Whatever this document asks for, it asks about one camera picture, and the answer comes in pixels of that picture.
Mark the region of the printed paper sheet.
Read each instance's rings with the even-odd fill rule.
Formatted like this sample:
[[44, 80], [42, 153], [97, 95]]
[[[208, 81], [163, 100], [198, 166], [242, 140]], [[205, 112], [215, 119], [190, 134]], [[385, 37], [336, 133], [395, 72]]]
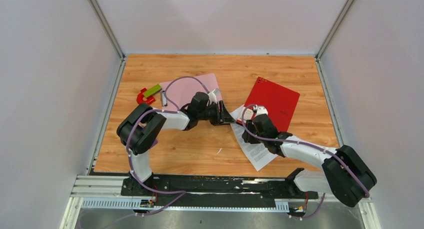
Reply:
[[232, 123], [230, 126], [242, 152], [257, 172], [277, 157], [276, 154], [270, 153], [262, 143], [251, 144], [244, 142], [242, 134], [245, 132], [245, 129], [242, 125]]

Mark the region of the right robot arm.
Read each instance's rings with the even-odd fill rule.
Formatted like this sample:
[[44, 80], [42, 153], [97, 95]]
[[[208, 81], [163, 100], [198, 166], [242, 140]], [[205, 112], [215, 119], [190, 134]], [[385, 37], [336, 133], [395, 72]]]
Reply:
[[266, 114], [248, 119], [244, 127], [247, 143], [255, 139], [274, 155], [296, 159], [320, 169], [303, 169], [285, 184], [286, 193], [292, 198], [298, 198], [304, 192], [332, 194], [342, 204], [353, 208], [363, 198], [369, 198], [370, 190], [378, 182], [349, 145], [336, 148], [305, 141], [292, 133], [279, 131]]

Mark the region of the red folder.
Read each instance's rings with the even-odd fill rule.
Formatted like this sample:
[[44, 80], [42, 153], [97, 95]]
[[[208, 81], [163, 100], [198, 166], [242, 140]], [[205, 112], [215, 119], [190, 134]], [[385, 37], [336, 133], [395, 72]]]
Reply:
[[294, 115], [300, 94], [277, 83], [258, 77], [241, 107], [237, 123], [241, 123], [242, 112], [246, 106], [256, 104], [263, 106], [272, 123], [279, 131], [287, 131]]

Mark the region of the pink paper sheet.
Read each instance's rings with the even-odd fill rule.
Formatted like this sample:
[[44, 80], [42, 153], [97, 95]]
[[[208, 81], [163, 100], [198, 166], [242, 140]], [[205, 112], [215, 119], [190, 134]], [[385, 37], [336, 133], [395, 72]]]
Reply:
[[[219, 89], [219, 84], [214, 73], [196, 76], [209, 92]], [[174, 82], [166, 92], [166, 96], [181, 108], [191, 102], [197, 92], [206, 92], [203, 86], [192, 78], [183, 78]]]

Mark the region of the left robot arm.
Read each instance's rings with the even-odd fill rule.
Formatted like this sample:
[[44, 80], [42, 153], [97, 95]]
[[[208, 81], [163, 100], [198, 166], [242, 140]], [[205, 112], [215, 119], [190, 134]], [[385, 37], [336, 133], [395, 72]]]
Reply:
[[224, 102], [215, 98], [214, 93], [197, 92], [189, 103], [177, 111], [157, 109], [141, 103], [121, 122], [116, 134], [125, 146], [129, 173], [135, 178], [135, 191], [146, 196], [153, 190], [153, 182], [149, 179], [153, 174], [149, 150], [158, 143], [157, 137], [161, 130], [189, 131], [199, 121], [223, 126], [233, 124], [236, 120]]

